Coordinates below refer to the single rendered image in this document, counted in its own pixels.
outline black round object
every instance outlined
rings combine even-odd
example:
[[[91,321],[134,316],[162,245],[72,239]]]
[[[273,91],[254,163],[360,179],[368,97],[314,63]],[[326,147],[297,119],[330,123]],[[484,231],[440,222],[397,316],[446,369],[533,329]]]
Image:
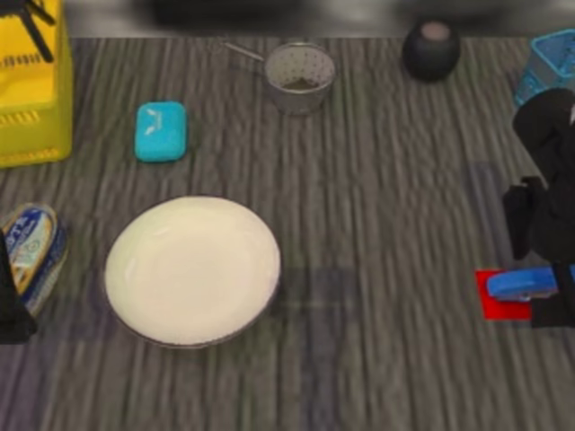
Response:
[[[419,23],[403,43],[403,65],[413,78],[420,81],[445,79],[456,68],[460,56],[459,35],[441,21]]]

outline yellow crate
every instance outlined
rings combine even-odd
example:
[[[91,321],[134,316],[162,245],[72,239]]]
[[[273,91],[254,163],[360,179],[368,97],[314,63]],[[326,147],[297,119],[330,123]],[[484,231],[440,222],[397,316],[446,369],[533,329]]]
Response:
[[[41,59],[19,18],[0,18],[0,167],[54,162],[72,150],[74,72],[62,2],[43,4],[57,25],[34,22],[53,63]]]

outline red paper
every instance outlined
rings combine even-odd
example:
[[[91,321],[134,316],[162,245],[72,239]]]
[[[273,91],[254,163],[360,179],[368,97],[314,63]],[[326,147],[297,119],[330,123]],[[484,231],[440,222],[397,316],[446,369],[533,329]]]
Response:
[[[501,270],[475,271],[475,280],[482,301],[483,317],[487,321],[530,321],[531,305],[529,303],[500,302],[489,296],[487,280]]]

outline white plate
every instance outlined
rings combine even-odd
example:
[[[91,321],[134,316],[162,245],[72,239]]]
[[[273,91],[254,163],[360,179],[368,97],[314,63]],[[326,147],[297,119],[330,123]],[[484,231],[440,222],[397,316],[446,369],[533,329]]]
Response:
[[[105,291],[137,334],[193,347],[249,325],[270,302],[279,270],[276,240],[252,211],[222,198],[178,198],[120,234]]]

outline wooden surface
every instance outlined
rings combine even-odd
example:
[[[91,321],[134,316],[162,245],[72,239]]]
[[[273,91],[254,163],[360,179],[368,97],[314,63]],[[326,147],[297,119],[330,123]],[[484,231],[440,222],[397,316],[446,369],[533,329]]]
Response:
[[[499,199],[536,172],[510,127],[526,41],[467,40],[438,85],[403,76],[399,40],[320,41],[341,75],[300,119],[212,42],[75,40],[73,155],[0,172],[3,212],[48,202],[72,237],[40,333],[0,347],[0,429],[571,430],[574,333],[488,323],[473,283],[517,265]],[[163,99],[188,108],[190,151],[137,163],[136,109]],[[200,351],[136,339],[100,291],[122,228],[188,194],[252,208],[283,253],[269,312]]]

